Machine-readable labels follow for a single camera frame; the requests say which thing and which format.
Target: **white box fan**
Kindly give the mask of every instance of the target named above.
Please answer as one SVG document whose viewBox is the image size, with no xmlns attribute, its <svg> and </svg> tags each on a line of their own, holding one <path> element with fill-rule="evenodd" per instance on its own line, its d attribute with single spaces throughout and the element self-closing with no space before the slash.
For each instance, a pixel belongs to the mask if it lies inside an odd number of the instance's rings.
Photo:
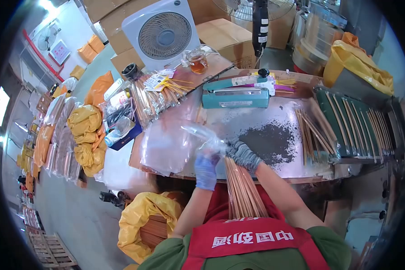
<svg viewBox="0 0 405 270">
<path fill-rule="evenodd" d="M 122 30 L 149 70 L 161 70 L 200 45 L 187 0 L 161 0 L 124 19 Z"/>
</svg>

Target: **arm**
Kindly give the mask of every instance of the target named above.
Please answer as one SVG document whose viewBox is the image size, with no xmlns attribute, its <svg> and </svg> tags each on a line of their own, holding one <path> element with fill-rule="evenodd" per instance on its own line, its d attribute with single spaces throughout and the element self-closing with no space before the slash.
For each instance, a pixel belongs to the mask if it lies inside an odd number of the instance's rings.
<svg viewBox="0 0 405 270">
<path fill-rule="evenodd" d="M 203 224 L 210 199 L 216 186 L 216 164 L 219 155 L 210 151 L 199 153 L 195 160 L 196 187 L 192 197 L 181 213 L 172 238 L 183 238 L 192 229 Z"/>
<path fill-rule="evenodd" d="M 191 233 L 193 228 L 203 224 L 212 193 L 212 191 L 195 187 L 192 197 L 177 221 L 172 238 L 183 238 Z"/>
<path fill-rule="evenodd" d="M 304 204 L 297 192 L 264 162 L 258 164 L 255 175 L 291 226 L 304 230 L 314 226 L 325 226 L 324 222 Z"/>
<path fill-rule="evenodd" d="M 272 202 L 292 226 L 305 230 L 314 226 L 324 226 L 324 223 L 304 204 L 297 192 L 255 155 L 245 143 L 233 140 L 228 142 L 228 145 L 227 156 L 232 158 L 237 165 L 245 167 L 256 175 Z"/>
</svg>

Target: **impulse heat sealer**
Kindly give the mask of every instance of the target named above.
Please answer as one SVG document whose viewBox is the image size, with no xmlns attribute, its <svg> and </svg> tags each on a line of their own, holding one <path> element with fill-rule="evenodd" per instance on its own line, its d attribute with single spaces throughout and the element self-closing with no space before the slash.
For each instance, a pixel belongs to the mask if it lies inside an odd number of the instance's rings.
<svg viewBox="0 0 405 270">
<path fill-rule="evenodd" d="M 206 83 L 202 86 L 202 107 L 215 108 L 267 108 L 269 90 L 265 87 L 246 87 L 249 84 L 264 83 L 269 71 L 260 69 L 259 76 L 244 76 Z"/>
</svg>

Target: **hand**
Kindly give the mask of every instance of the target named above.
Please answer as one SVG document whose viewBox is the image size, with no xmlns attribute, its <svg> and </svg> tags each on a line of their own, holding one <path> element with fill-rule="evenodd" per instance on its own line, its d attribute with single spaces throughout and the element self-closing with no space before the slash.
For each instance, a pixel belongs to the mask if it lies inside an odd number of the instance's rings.
<svg viewBox="0 0 405 270">
<path fill-rule="evenodd" d="M 227 145 L 227 156 L 232 158 L 237 165 L 245 167 L 251 173 L 255 173 L 258 164 L 263 160 L 255 155 L 246 143 L 238 139 L 227 141 Z"/>
<path fill-rule="evenodd" d="M 216 164 L 220 156 L 210 152 L 198 153 L 195 160 L 196 187 L 214 191 L 216 186 Z"/>
</svg>

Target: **concrete floor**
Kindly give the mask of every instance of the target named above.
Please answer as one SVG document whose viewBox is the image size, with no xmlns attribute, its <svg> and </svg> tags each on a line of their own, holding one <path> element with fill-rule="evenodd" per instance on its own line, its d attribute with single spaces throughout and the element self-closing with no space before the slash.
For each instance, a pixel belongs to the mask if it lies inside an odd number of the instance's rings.
<svg viewBox="0 0 405 270">
<path fill-rule="evenodd" d="M 261 68 L 293 70 L 291 53 L 269 48 L 264 52 Z M 72 93 L 78 101 L 83 102 L 95 79 L 109 70 L 114 79 L 119 78 L 110 61 L 113 55 L 112 47 L 107 45 L 87 67 Z M 34 202 L 45 231 L 60 235 L 81 269 L 120 270 L 134 263 L 117 247 L 121 210 L 99 199 L 99 192 L 108 192 L 103 183 L 91 178 L 84 189 L 64 178 L 49 176 L 44 170 L 40 181 Z"/>
</svg>

